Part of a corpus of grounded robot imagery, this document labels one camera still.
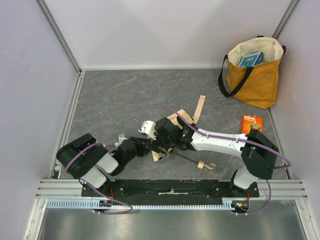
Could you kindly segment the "beige folding umbrella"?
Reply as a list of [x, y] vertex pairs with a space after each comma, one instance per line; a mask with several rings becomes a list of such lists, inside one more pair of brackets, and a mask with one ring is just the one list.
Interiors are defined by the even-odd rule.
[[[199, 97], [194, 115], [189, 115], [184, 109], [180, 109], [178, 113], [182, 116], [183, 119], [186, 120], [186, 122], [190, 125], [195, 126], [198, 123], [198, 120], [200, 118], [204, 103], [205, 103], [206, 96], [201, 95]], [[173, 113], [167, 117], [175, 126], [178, 126], [180, 129], [182, 129], [182, 124], [178, 122], [178, 115], [176, 113]], [[154, 162], [157, 162], [161, 160], [162, 158], [167, 158], [169, 156], [169, 153], [165, 154], [164, 156], [161, 156], [160, 153], [156, 153], [154, 151], [152, 153], [152, 159]], [[214, 163], [205, 163], [204, 161], [195, 162], [197, 164], [197, 167], [199, 169], [207, 168], [209, 170], [214, 170], [216, 168], [216, 165]]]

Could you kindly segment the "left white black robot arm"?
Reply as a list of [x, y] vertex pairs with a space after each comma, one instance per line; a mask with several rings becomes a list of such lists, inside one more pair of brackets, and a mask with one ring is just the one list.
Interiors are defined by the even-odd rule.
[[74, 179], [81, 179], [98, 189], [109, 180], [107, 175], [116, 176], [131, 160], [147, 155], [150, 142], [147, 138], [130, 137], [123, 140], [117, 149], [109, 151], [86, 133], [61, 147], [56, 159]]

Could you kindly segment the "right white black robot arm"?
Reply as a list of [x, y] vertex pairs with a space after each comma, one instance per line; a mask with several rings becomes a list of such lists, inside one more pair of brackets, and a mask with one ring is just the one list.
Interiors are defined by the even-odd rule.
[[157, 122], [145, 121], [140, 129], [150, 137], [148, 147], [161, 155], [170, 150], [211, 151], [242, 159], [244, 166], [235, 171], [231, 185], [246, 190], [257, 180], [273, 176], [279, 149], [259, 130], [249, 133], [225, 134], [205, 131], [187, 121], [164, 117]]

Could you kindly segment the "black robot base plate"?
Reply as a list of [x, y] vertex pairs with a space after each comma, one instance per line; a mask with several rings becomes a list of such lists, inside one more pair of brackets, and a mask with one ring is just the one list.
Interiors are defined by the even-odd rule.
[[223, 198], [260, 196], [255, 182], [243, 190], [212, 179], [114, 179], [98, 191], [132, 206], [221, 205]]

